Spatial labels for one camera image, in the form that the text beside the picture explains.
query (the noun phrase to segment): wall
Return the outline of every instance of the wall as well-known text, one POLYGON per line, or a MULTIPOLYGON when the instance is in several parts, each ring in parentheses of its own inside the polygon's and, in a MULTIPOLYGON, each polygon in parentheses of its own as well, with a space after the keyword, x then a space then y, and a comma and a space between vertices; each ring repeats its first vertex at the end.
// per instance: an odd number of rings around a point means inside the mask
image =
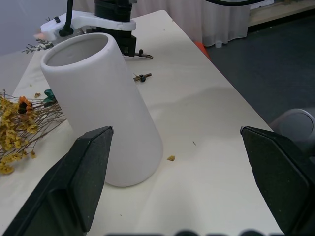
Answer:
POLYGON ((66 0, 1 0, 0 56, 21 51, 46 22, 45 18, 66 13, 66 0))

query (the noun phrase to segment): white table surface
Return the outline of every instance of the white table surface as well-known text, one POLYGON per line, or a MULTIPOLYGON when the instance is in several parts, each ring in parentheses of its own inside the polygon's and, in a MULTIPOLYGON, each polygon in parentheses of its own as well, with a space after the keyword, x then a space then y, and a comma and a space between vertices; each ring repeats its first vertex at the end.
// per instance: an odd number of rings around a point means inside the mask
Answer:
MULTIPOLYGON (((162 137, 164 157, 141 184, 104 186, 88 235, 281 232, 256 186, 239 134, 242 125, 270 130, 268 125, 165 11, 135 20, 137 48, 154 59, 126 61, 135 74, 153 74, 138 88, 162 137), (171 155, 174 162, 166 160, 171 155)), ((43 53, 34 54, 15 96, 33 97, 49 88, 39 68, 43 53)), ((0 235, 73 142, 65 122, 38 143, 36 159, 0 177, 0 235)))

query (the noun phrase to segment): white cylindrical vase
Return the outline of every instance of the white cylindrical vase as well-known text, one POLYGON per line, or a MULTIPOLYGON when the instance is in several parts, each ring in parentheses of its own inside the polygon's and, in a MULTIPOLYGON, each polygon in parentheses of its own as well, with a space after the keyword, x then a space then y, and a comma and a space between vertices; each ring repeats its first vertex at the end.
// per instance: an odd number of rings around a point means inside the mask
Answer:
POLYGON ((107 183, 131 186, 155 172, 163 154, 162 141, 111 35, 70 38, 50 49, 40 66, 78 137, 113 126, 107 183))

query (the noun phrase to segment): dark gray floor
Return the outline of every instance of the dark gray floor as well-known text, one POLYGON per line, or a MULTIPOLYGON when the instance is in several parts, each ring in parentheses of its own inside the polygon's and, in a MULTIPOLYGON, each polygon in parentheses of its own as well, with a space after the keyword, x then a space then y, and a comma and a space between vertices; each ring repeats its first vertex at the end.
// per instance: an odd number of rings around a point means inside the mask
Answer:
POLYGON ((315 16, 207 48, 212 63, 267 122, 315 107, 315 16))

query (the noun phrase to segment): orange object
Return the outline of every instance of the orange object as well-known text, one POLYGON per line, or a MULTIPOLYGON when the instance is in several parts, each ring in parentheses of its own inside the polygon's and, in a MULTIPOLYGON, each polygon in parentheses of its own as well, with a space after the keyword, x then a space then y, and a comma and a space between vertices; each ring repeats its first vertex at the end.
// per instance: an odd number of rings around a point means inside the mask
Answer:
POLYGON ((202 53, 203 53, 209 60, 211 60, 210 57, 209 57, 209 55, 208 55, 208 53, 207 53, 207 51, 206 51, 206 49, 205 49, 205 47, 203 46, 202 43, 194 42, 194 44, 200 49, 200 51, 202 51, 202 53))

